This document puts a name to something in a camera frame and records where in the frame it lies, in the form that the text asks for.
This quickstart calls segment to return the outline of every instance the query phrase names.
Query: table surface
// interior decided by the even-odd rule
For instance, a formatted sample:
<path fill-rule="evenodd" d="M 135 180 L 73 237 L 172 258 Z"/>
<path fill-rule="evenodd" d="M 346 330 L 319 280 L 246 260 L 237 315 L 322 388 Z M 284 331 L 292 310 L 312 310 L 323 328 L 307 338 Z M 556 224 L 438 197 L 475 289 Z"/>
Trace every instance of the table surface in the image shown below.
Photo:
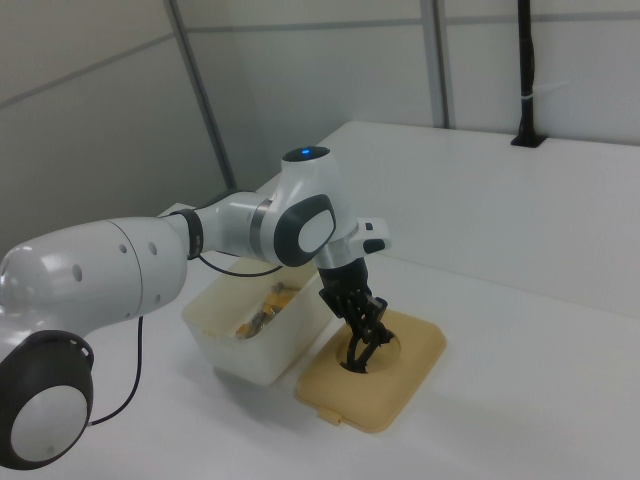
<path fill-rule="evenodd" d="M 225 267 L 233 259 L 206 257 Z M 640 322 L 384 255 L 370 285 L 436 323 L 448 346 L 389 429 L 334 427 L 294 397 L 334 319 L 283 376 L 259 387 L 214 370 L 181 310 L 219 274 L 190 262 L 185 288 L 145 317 L 140 388 L 119 416 L 13 479 L 598 479 L 640 472 Z M 93 418 L 135 374 L 136 322 L 98 330 Z"/>

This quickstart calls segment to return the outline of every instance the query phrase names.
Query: black cable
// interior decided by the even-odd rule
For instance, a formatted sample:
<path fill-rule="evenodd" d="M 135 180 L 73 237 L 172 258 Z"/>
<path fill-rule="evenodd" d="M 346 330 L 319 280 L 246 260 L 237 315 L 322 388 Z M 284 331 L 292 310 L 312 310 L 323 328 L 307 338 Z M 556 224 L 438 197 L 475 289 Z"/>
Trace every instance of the black cable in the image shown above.
<path fill-rule="evenodd" d="M 129 397 L 124 401 L 124 403 L 122 405 L 120 405 L 120 408 L 118 408 L 115 412 L 110 413 L 106 417 L 102 417 L 102 418 L 100 418 L 98 420 L 94 420 L 92 422 L 89 422 L 89 424 L 88 424 L 89 427 L 93 427 L 94 425 L 99 425 L 102 422 L 106 422 L 107 420 L 111 420 L 113 417 L 115 417 L 120 412 L 122 412 L 122 410 L 127 408 L 127 405 L 129 405 L 131 400 L 133 400 L 133 397 L 136 394 L 136 390 L 138 390 L 138 384 L 140 383 L 140 374 L 142 373 L 142 319 L 143 319 L 143 317 L 138 318 L 138 368 L 136 370 L 136 380 L 133 383 L 133 389 L 131 390 L 131 393 L 129 394 Z"/>
<path fill-rule="evenodd" d="M 242 278 L 263 277 L 265 275 L 269 275 L 271 273 L 277 272 L 282 268 L 282 266 L 278 266 L 266 272 L 260 272 L 260 273 L 234 273 L 234 272 L 229 272 L 227 270 L 223 270 L 222 268 L 216 267 L 215 265 L 205 260 L 202 257 L 202 255 L 198 255 L 198 258 L 208 267 L 213 268 L 214 270 L 220 273 L 224 273 L 225 275 L 231 275 L 233 277 L 242 277 Z M 138 367 L 136 369 L 136 379 L 133 383 L 133 388 L 131 389 L 131 393 L 129 394 L 129 397 L 124 401 L 122 405 L 120 405 L 120 407 L 116 411 L 98 420 L 89 422 L 87 426 L 93 427 L 94 425 L 100 425 L 101 423 L 106 422 L 107 420 L 111 420 L 113 417 L 115 417 L 120 412 L 122 412 L 125 408 L 127 408 L 129 403 L 131 403 L 131 400 L 133 400 L 133 397 L 135 396 L 136 391 L 138 390 L 138 385 L 140 384 L 140 375 L 142 374 L 142 320 L 143 318 L 144 317 L 138 318 Z"/>
<path fill-rule="evenodd" d="M 207 267 L 213 268 L 216 272 L 220 272 L 220 273 L 224 273 L 225 275 L 231 275 L 232 277 L 240 277 L 240 278 L 264 277 L 265 275 L 270 275 L 270 274 L 272 274 L 274 272 L 277 272 L 278 270 L 280 270 L 282 268 L 282 266 L 279 266 L 279 267 L 273 268 L 271 270 L 267 270 L 266 272 L 260 272 L 260 273 L 235 273 L 235 272 L 229 272 L 227 270 L 223 270 L 220 267 L 216 267 L 215 265 L 213 265 L 213 264 L 209 263 L 207 260 L 205 260 L 202 255 L 199 255 L 198 258 Z"/>

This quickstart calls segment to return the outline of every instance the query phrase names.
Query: beige container lid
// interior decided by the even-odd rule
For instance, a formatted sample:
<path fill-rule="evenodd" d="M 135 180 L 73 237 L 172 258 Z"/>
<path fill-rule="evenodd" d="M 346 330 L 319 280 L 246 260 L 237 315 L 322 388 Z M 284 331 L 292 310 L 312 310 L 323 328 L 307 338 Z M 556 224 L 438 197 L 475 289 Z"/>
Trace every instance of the beige container lid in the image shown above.
<path fill-rule="evenodd" d="M 444 351 L 447 341 L 433 323 L 387 310 L 384 325 L 395 338 L 378 348 L 366 374 L 344 369 L 351 329 L 344 325 L 298 379 L 298 398 L 334 425 L 368 433 L 387 428 Z"/>

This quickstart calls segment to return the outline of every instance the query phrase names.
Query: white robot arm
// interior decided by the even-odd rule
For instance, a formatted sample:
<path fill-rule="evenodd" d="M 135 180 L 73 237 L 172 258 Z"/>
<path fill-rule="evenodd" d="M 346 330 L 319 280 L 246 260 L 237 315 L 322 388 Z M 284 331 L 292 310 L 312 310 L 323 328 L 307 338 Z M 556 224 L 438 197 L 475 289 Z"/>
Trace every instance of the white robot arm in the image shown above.
<path fill-rule="evenodd" d="M 0 264 L 0 465 L 35 469 L 79 439 L 93 400 L 89 332 L 173 301 L 187 260 L 217 250 L 279 265 L 314 260 L 322 298 L 353 330 L 346 368 L 365 372 L 390 340 L 363 257 L 390 246 L 384 221 L 358 219 L 333 154 L 287 153 L 272 195 L 234 193 L 163 218 L 68 228 L 12 249 Z M 369 346 L 360 357 L 355 345 Z"/>

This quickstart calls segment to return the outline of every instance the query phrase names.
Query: plastic container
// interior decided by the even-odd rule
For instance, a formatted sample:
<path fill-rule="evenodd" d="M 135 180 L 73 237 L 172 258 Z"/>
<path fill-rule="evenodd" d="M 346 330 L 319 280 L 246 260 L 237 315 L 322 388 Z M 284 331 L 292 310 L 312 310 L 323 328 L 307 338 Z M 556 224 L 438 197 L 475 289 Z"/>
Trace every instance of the plastic container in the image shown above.
<path fill-rule="evenodd" d="M 261 272 L 263 262 L 241 259 L 235 272 Z M 260 332 L 236 338 L 237 329 L 262 309 L 278 282 L 300 292 Z M 213 366 L 259 385 L 268 385 L 306 349 L 333 314 L 318 295 L 322 282 L 316 268 L 282 268 L 264 277 L 223 275 L 189 303 L 182 318 Z"/>

